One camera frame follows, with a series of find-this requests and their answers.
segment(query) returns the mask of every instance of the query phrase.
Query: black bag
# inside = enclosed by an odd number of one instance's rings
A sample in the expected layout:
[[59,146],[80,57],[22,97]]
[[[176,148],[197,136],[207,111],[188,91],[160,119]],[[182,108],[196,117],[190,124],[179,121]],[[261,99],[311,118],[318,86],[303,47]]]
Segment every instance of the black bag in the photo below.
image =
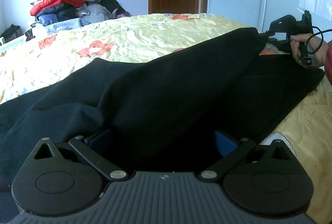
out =
[[19,25],[12,24],[0,35],[0,37],[3,37],[5,39],[5,43],[7,43],[22,35],[23,35],[23,32],[21,30],[21,27]]
[[125,13],[125,10],[117,0],[100,0],[100,5],[105,7],[111,13],[117,9],[116,16]]

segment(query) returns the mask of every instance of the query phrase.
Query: metal screw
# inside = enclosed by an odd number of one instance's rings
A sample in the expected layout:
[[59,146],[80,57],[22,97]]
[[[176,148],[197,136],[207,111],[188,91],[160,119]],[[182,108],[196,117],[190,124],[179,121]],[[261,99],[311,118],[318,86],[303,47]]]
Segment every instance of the metal screw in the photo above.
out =
[[126,172],[123,170],[115,170],[110,173],[110,177],[113,179],[122,179],[127,176]]
[[205,179],[213,179],[217,177],[217,173],[213,170],[205,170],[200,175]]

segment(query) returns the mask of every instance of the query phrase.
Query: red sleeve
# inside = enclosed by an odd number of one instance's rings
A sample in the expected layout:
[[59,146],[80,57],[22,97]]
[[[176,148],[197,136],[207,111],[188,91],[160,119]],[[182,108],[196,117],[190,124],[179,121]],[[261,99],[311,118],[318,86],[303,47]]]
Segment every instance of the red sleeve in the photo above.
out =
[[328,50],[326,52],[326,61],[325,61],[325,75],[329,82],[332,84],[332,41],[328,43]]

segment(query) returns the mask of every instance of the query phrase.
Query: yellow bedspread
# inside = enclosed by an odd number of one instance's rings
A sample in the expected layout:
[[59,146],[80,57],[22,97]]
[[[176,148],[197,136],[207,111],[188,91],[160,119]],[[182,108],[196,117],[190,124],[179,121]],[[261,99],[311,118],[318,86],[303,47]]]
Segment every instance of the yellow bedspread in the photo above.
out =
[[[39,45],[40,39],[33,39],[7,50],[0,54],[0,103],[61,81],[95,58],[148,62],[245,27],[210,14],[175,18],[152,14],[108,20],[58,32],[49,46]],[[291,143],[314,183],[309,216],[319,224],[327,224],[332,220],[332,87],[326,78],[317,92],[310,93],[275,132]]]

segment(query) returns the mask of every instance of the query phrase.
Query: human hand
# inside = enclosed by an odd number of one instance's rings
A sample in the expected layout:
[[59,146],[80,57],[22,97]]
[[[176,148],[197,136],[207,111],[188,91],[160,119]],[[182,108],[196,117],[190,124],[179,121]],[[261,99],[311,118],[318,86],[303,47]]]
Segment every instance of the human hand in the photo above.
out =
[[[312,36],[312,34],[299,34],[299,35],[290,36],[290,40],[291,40],[290,46],[292,48],[293,58],[298,64],[300,64],[302,66],[303,66],[303,64],[301,63],[300,59],[298,58],[298,49],[300,46],[300,42],[306,43],[308,38],[311,36]],[[321,42],[321,39],[317,36],[314,36],[312,39],[310,39],[309,44],[312,47],[312,49],[315,50],[318,48],[320,42]],[[317,60],[320,64],[319,66],[325,65],[327,49],[328,49],[328,44],[325,41],[323,41],[322,46],[315,53]]]

